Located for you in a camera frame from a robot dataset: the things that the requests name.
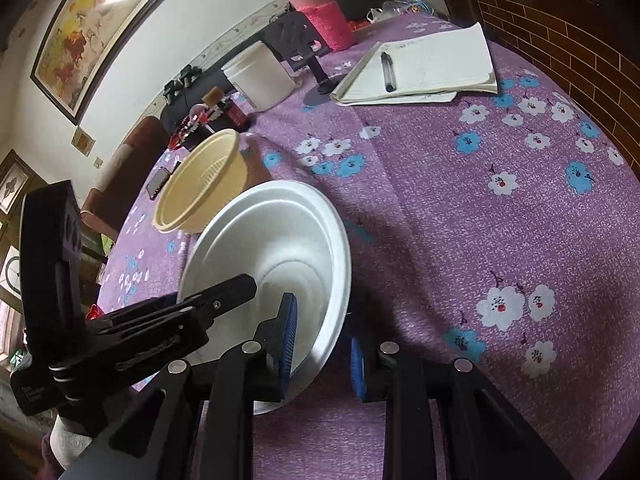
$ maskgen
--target yellow plastic bowl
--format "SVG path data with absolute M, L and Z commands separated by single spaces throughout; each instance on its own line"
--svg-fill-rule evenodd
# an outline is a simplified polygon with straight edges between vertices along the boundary
M 178 167 L 158 197 L 153 224 L 161 233 L 201 233 L 244 190 L 247 167 L 235 130 L 204 140 Z

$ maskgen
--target round stand base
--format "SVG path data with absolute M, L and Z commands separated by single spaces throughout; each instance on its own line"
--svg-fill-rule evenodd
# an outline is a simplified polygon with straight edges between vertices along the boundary
M 338 86 L 338 83 L 344 79 L 346 74 L 338 74 L 329 79 L 332 83 L 332 90 Z M 302 102 L 306 106 L 318 106 L 322 105 L 331 100 L 330 97 L 331 92 L 327 92 L 326 94 L 321 94 L 318 91 L 318 85 L 314 86 L 309 92 L 306 93 L 305 97 L 302 99 Z

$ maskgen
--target notebook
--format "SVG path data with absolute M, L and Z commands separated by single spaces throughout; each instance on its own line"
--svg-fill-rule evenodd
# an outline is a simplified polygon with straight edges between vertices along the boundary
M 393 60 L 397 89 L 385 90 L 380 54 Z M 411 40 L 375 44 L 332 92 L 338 104 L 447 102 L 455 92 L 498 93 L 494 66 L 482 32 L 469 28 Z

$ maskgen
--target plastic bag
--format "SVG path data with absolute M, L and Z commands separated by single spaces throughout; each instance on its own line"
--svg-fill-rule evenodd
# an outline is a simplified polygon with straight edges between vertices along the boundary
M 434 10 L 424 0 L 389 0 L 382 5 L 381 9 L 371 9 L 367 14 L 367 19 L 371 23 L 375 23 L 388 20 L 399 14 L 408 14 L 409 12 L 428 12 L 433 14 Z

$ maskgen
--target black pen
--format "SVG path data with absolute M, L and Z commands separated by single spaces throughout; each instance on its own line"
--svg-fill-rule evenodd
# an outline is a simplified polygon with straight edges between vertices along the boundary
M 380 54 L 380 61 L 382 62 L 382 72 L 385 75 L 385 90 L 387 92 L 393 92 L 396 90 L 396 78 L 394 76 L 394 62 L 391 56 L 386 52 Z

